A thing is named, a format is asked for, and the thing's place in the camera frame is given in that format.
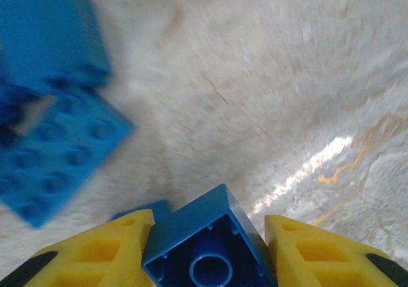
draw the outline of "blue duplo block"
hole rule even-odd
[[[23,111],[17,105],[0,103],[0,126],[16,124],[23,118]]]
[[[4,52],[0,50],[0,105],[16,105],[35,99],[30,90],[11,83],[4,64]]]
[[[33,227],[69,200],[133,125],[96,93],[60,95],[0,158],[0,198]]]
[[[38,96],[97,86],[111,72],[90,0],[0,0],[4,63]]]
[[[0,126],[0,157],[3,155],[3,151],[10,147],[15,141],[17,135],[5,126]]]
[[[154,221],[156,223],[163,221],[164,219],[166,219],[168,216],[171,215],[170,204],[168,203],[168,201],[160,200],[160,201],[153,202],[150,204],[135,207],[133,209],[129,209],[125,212],[120,212],[116,215],[113,215],[112,218],[110,218],[110,220],[111,221],[115,220],[117,218],[130,214],[131,212],[136,212],[137,210],[141,210],[141,209],[151,209],[153,211]]]
[[[275,287],[268,248],[226,185],[156,223],[142,267],[157,287]]]

